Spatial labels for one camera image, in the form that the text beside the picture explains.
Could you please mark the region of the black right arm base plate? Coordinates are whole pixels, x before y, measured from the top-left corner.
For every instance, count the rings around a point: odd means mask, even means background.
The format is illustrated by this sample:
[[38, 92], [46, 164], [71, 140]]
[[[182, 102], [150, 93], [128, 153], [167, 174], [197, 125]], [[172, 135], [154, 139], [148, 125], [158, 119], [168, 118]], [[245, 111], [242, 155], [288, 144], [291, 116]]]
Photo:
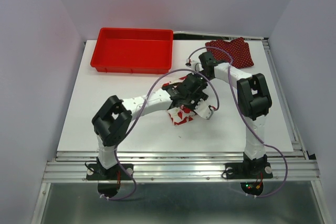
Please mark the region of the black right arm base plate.
[[229, 180], [256, 180], [261, 179], [271, 179], [273, 178], [273, 173], [267, 173], [265, 171], [265, 166], [250, 168], [248, 165], [243, 163], [225, 163], [224, 171], [221, 174], [223, 179]]

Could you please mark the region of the white red floral skirt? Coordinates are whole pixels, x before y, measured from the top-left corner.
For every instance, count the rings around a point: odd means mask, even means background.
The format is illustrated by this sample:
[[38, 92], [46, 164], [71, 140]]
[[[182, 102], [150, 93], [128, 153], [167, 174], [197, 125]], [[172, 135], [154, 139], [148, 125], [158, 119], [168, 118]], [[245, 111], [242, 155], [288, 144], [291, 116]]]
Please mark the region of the white red floral skirt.
[[194, 119], [196, 113], [192, 109], [192, 92], [190, 77], [188, 74], [177, 80], [164, 83], [162, 89], [171, 97], [172, 104], [166, 110], [173, 125], [182, 125]]

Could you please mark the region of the aluminium frame rail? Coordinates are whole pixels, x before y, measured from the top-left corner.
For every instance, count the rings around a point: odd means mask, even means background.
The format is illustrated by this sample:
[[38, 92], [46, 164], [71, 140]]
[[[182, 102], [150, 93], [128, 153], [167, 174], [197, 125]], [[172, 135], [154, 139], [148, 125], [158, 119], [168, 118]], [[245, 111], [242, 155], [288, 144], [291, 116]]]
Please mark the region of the aluminium frame rail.
[[[93, 152], [58, 152], [56, 158], [48, 162], [44, 183], [86, 182], [85, 163], [93, 162]], [[122, 164], [133, 164], [134, 178], [138, 183], [173, 182], [224, 182], [221, 177], [226, 163], [240, 163], [242, 154], [225, 152], [119, 152]], [[288, 153], [282, 159], [276, 153], [268, 153], [274, 177], [279, 182], [287, 177], [288, 181], [314, 181], [320, 179], [318, 163], [307, 159], [301, 151]]]

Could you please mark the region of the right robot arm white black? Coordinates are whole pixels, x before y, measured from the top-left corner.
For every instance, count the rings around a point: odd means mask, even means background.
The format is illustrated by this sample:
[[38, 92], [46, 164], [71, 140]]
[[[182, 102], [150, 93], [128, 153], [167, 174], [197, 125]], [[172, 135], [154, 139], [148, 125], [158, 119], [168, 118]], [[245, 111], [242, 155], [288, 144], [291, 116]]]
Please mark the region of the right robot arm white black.
[[261, 73], [250, 74], [232, 66], [230, 62], [217, 61], [211, 52], [199, 56], [199, 62], [187, 60], [193, 70], [201, 72], [210, 79], [218, 79], [230, 85], [238, 113], [246, 126], [246, 144], [243, 162], [238, 164], [235, 173], [242, 172], [248, 177], [259, 173], [270, 175], [272, 169], [265, 151], [266, 115], [272, 100], [265, 76]]

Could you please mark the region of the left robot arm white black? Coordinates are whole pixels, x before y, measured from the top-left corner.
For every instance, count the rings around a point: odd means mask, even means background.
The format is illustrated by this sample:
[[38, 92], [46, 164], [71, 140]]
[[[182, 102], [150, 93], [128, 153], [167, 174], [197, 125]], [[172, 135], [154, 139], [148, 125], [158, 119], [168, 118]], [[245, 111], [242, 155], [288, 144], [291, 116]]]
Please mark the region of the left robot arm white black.
[[117, 172], [116, 149], [128, 136], [141, 116], [182, 106], [195, 112], [200, 102], [207, 100], [203, 90], [209, 79], [203, 74], [190, 73], [185, 79], [165, 85], [150, 94], [130, 99], [110, 96], [92, 119], [98, 138], [97, 172], [110, 179]]

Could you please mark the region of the dark red polka-dot skirt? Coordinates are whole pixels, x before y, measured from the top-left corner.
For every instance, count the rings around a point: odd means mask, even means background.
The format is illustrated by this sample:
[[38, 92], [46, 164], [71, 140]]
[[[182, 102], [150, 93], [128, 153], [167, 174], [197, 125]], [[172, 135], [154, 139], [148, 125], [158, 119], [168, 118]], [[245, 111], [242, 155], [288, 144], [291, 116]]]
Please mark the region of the dark red polka-dot skirt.
[[207, 51], [210, 51], [216, 60], [230, 62], [230, 57], [227, 54], [218, 49], [213, 49], [213, 47], [226, 51], [233, 59], [232, 66], [237, 69], [254, 66], [249, 44], [242, 37], [232, 41], [212, 40], [207, 42], [205, 46], [207, 47]]

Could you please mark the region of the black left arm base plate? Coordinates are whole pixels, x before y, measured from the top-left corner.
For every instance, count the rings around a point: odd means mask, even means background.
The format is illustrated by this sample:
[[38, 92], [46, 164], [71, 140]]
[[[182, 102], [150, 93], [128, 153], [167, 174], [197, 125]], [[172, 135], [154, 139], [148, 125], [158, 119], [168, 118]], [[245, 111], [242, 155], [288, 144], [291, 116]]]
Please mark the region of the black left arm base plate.
[[85, 163], [85, 167], [87, 168], [86, 180], [88, 181], [131, 180], [130, 175], [123, 171], [118, 164], [110, 169], [105, 169], [98, 163]]

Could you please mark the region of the red plastic bin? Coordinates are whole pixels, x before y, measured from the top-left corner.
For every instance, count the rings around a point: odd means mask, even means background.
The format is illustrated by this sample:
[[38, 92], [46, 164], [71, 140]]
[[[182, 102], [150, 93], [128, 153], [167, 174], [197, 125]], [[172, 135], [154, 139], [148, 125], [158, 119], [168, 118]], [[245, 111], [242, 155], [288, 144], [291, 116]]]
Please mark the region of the red plastic bin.
[[172, 67], [173, 31], [101, 28], [90, 65], [98, 72], [165, 74]]

